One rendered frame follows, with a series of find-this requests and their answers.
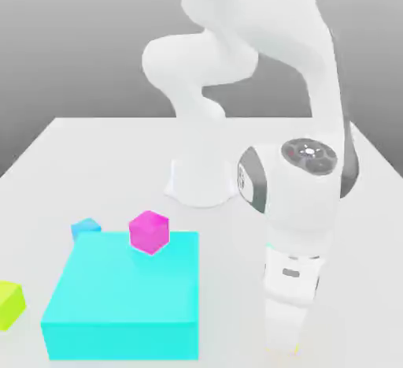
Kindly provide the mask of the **small blue cube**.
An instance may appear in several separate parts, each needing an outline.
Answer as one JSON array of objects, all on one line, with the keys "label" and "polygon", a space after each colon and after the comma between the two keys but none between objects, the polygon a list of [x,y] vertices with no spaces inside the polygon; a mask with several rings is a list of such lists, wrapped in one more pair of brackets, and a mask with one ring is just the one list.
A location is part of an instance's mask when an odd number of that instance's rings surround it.
[{"label": "small blue cube", "polygon": [[101,232],[102,227],[92,218],[85,218],[71,225],[72,239],[76,241],[80,233]]}]

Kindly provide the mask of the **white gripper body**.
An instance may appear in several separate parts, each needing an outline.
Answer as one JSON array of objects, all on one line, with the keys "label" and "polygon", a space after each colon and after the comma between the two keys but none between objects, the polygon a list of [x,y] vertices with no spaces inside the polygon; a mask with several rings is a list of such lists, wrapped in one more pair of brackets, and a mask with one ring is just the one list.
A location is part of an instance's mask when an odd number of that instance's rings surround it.
[{"label": "white gripper body", "polygon": [[268,348],[296,348],[308,309],[274,299],[265,300],[265,332]]}]

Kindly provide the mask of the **small lime green cube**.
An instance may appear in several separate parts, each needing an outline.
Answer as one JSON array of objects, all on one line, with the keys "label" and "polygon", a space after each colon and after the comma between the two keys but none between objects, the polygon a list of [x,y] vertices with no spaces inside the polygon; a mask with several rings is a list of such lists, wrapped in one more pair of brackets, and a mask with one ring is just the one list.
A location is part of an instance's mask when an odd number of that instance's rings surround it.
[{"label": "small lime green cube", "polygon": [[0,331],[6,331],[26,308],[20,284],[0,281]]}]

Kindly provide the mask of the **large cyan box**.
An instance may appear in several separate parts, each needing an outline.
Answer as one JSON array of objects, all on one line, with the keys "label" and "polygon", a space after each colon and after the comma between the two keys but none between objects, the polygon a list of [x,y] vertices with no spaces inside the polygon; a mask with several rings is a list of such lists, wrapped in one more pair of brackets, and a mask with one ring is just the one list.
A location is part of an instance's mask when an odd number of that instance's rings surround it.
[{"label": "large cyan box", "polygon": [[196,360],[199,238],[174,232],[148,255],[126,232],[83,233],[46,307],[49,358]]}]

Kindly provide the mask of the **small magenta cube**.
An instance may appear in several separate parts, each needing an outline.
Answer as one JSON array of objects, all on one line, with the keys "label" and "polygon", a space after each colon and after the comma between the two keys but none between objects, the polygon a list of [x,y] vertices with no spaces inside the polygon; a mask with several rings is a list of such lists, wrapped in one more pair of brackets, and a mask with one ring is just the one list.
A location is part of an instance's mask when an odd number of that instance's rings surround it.
[{"label": "small magenta cube", "polygon": [[129,232],[133,248],[154,255],[170,240],[169,219],[147,210],[129,223]]}]

